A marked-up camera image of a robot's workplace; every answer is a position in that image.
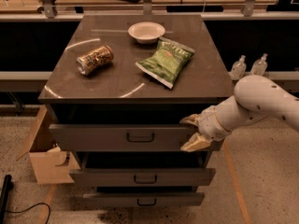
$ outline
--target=bowl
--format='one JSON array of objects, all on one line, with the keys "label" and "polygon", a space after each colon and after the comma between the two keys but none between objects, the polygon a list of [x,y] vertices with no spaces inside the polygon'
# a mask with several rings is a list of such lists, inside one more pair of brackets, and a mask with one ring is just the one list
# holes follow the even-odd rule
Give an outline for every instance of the bowl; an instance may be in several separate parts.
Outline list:
[{"label": "bowl", "polygon": [[132,25],[128,32],[138,43],[151,44],[155,43],[159,36],[164,35],[165,29],[155,22],[140,22]]}]

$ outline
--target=clear plastic bottle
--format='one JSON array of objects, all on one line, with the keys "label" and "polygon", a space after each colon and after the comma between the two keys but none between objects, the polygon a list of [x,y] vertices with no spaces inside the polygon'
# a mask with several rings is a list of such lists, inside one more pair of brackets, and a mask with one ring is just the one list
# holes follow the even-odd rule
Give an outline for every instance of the clear plastic bottle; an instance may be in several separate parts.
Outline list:
[{"label": "clear plastic bottle", "polygon": [[268,63],[266,61],[267,59],[267,55],[266,53],[263,54],[263,57],[261,59],[258,59],[254,62],[251,70],[250,70],[250,73],[252,75],[258,75],[258,76],[262,76],[263,73],[265,72],[267,66],[268,66]]},{"label": "clear plastic bottle", "polygon": [[239,61],[236,61],[233,64],[232,70],[230,72],[231,79],[239,80],[244,76],[246,70],[245,58],[246,56],[242,55]]}]

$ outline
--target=concrete floor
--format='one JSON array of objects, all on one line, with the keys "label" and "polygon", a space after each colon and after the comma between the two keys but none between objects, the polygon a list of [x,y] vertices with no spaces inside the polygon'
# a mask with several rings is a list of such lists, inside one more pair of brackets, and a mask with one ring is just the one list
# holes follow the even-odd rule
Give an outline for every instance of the concrete floor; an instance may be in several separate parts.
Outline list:
[{"label": "concrete floor", "polygon": [[[90,189],[73,184],[39,185],[29,156],[16,161],[35,112],[7,115],[0,108],[0,179],[12,175],[7,209],[49,203],[50,224],[267,224],[299,223],[299,133],[276,119],[233,132],[209,167],[216,175],[199,207],[88,209],[76,197]],[[6,224],[45,223],[47,208],[5,215]]]}]

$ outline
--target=orange line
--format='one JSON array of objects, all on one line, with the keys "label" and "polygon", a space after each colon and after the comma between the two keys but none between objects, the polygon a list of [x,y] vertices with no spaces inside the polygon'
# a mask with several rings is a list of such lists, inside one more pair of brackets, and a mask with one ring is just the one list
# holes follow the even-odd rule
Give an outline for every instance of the orange line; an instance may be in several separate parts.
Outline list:
[{"label": "orange line", "polygon": [[235,187],[235,195],[236,195],[237,201],[239,202],[239,206],[240,206],[240,209],[241,209],[241,212],[242,212],[244,222],[246,224],[250,224],[251,221],[250,221],[250,217],[249,217],[249,212],[247,210],[246,203],[245,203],[245,200],[244,200],[244,196],[243,196],[243,193],[242,193],[242,189],[241,189],[241,186],[239,184],[239,181],[237,179],[237,175],[236,175],[236,172],[235,172],[235,167],[234,167],[234,164],[233,164],[233,160],[232,160],[229,148],[227,147],[227,144],[226,144],[225,140],[223,142],[223,148],[224,148],[225,157],[226,157],[226,160],[227,160],[227,163],[228,163],[228,167],[229,167],[232,179],[233,179],[233,184],[234,184],[234,187]]},{"label": "orange line", "polygon": [[[48,191],[48,194],[47,194],[47,197],[46,197],[46,201],[44,203],[50,205],[51,201],[52,201],[52,198],[55,194],[55,191],[57,189],[57,186],[56,184],[52,184],[49,188],[49,191]],[[36,222],[36,224],[44,224],[45,221],[46,221],[46,218],[48,216],[48,212],[49,212],[49,209],[47,206],[43,206],[43,209],[39,215],[39,218]]]}]

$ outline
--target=can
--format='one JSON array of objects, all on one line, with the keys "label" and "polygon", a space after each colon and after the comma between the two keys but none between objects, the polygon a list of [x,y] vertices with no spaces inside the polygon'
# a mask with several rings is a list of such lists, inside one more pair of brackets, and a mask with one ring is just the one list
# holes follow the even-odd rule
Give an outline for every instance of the can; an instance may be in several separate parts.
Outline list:
[{"label": "can", "polygon": [[82,75],[87,76],[97,67],[111,63],[113,58],[112,49],[109,46],[101,46],[77,57],[78,70]]}]

